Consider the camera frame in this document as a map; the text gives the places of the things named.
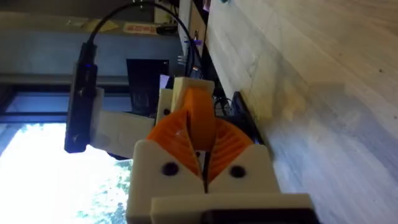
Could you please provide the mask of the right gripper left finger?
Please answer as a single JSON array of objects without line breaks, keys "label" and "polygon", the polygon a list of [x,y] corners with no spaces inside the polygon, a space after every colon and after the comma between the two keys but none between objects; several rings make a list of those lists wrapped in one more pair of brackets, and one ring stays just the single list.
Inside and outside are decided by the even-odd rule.
[{"label": "right gripper left finger", "polygon": [[153,198],[205,193],[187,116],[187,110],[174,111],[145,139],[136,142],[126,209],[128,223],[150,223]]}]

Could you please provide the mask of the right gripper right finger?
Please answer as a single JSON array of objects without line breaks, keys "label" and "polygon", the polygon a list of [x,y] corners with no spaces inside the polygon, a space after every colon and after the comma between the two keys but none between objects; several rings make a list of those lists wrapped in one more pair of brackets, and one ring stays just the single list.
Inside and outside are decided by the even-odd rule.
[{"label": "right gripper right finger", "polygon": [[207,176],[209,194],[280,192],[268,149],[223,119],[216,120]]}]

